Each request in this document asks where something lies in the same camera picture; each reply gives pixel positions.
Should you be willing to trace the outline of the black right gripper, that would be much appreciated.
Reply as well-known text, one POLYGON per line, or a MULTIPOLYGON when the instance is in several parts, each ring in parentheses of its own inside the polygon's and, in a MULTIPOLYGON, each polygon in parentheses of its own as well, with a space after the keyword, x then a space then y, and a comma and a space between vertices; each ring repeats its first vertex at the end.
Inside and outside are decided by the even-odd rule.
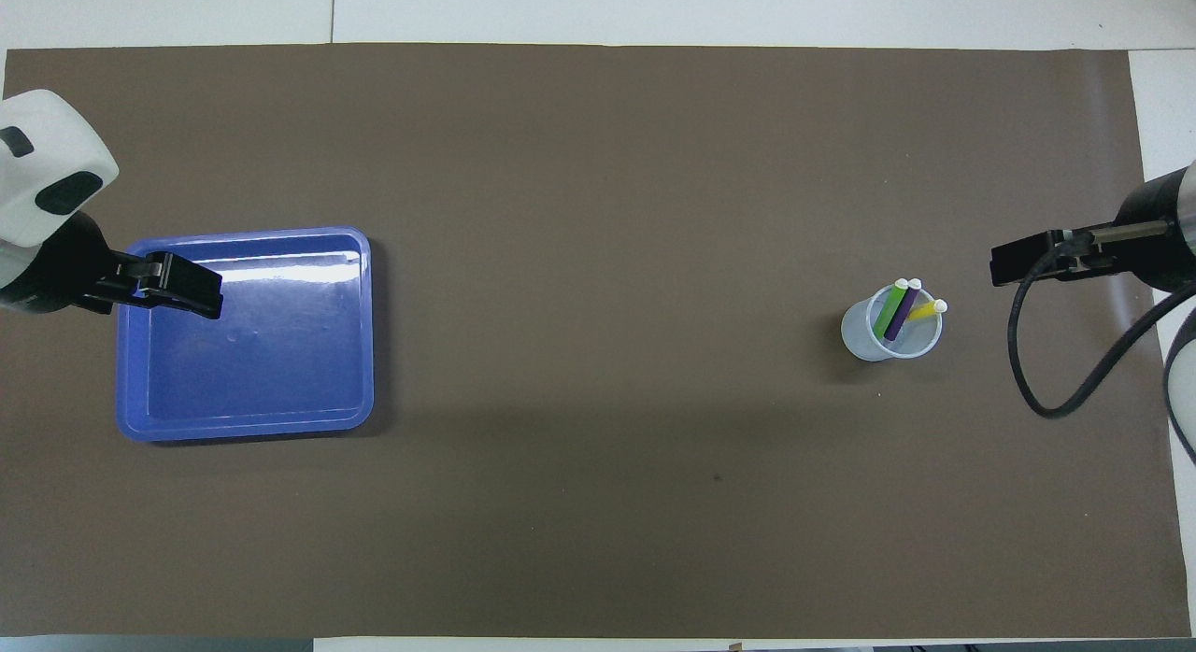
MULTIPOLYGON (((1119 272, 1131 272, 1153 290, 1177 291, 1195 272, 1195 175, 1174 171, 1149 179, 1125 197, 1110 223, 1093 227, 1099 244, 1111 244, 1119 272), (1129 238, 1125 227, 1165 223, 1163 234, 1129 238)), ((1019 284, 1064 240, 1064 230, 1046 230, 991 248, 990 284, 1019 284)))

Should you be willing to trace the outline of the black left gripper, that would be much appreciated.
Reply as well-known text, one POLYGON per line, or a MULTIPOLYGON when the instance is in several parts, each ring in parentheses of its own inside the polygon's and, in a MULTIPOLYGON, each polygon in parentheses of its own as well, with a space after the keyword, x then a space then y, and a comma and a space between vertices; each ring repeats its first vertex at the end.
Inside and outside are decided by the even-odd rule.
POLYGON ((110 315, 112 301, 94 297, 103 280, 117 274, 126 304, 170 307, 218 319, 222 311, 222 276, 177 252, 152 251, 132 256, 109 248, 98 223, 85 213, 49 234, 16 278, 4 284, 1 305, 24 313, 51 313, 77 306, 110 315))

